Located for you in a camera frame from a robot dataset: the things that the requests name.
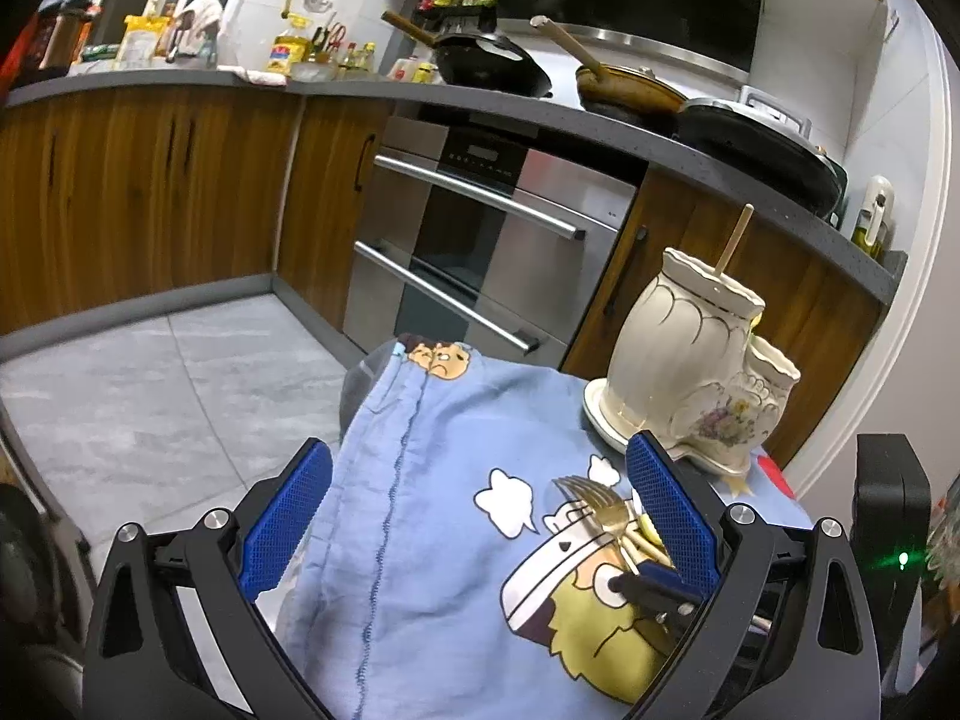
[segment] metal fork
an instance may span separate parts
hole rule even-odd
[[[593,517],[597,524],[616,540],[620,553],[632,573],[640,573],[637,571],[637,562],[643,560],[637,548],[645,552],[646,557],[651,557],[656,562],[667,566],[673,565],[669,557],[646,538],[640,536],[640,533],[628,530],[634,517],[627,507],[627,502],[614,490],[583,476],[562,476],[555,479],[554,484],[567,497],[582,500],[593,509]]]

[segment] stainless steel oven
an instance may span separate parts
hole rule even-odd
[[[393,117],[354,244],[344,333],[409,332],[556,367],[635,187],[480,127]]]

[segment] red patch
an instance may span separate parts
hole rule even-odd
[[[779,469],[776,467],[776,463],[768,458],[766,455],[760,455],[757,458],[757,464],[760,464],[760,468],[767,475],[767,478],[776,485],[776,488],[786,495],[788,498],[797,500],[797,496],[793,494],[793,490],[790,489],[790,485],[786,483],[784,479],[784,474],[779,472]]]

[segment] countertop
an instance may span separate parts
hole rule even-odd
[[[670,170],[685,180],[725,196],[731,203],[752,203],[755,213],[776,228],[816,251],[880,303],[889,306],[896,293],[896,277],[868,257],[839,232],[778,191],[721,160],[655,132],[547,100],[472,89],[464,86],[396,83],[394,81],[328,81],[299,83],[285,89],[254,87],[226,71],[141,70],[67,76],[13,90],[7,107],[94,89],[149,85],[226,86],[259,88],[265,92],[305,97],[374,98],[448,105],[469,111],[519,119],[565,132],[592,143],[615,148]]]

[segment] wooden cabinet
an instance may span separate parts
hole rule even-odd
[[[277,273],[337,330],[364,184],[391,108],[382,100],[312,98],[296,142]]]
[[[298,101],[109,89],[0,116],[0,333],[272,266]]]
[[[661,269],[664,249],[715,262],[738,215],[720,197],[649,170],[563,371],[584,379],[606,376],[616,337],[640,292]],[[784,351],[802,375],[784,417],[764,443],[783,467],[840,391],[881,307],[817,254],[756,217],[727,272],[766,301],[755,331]]]

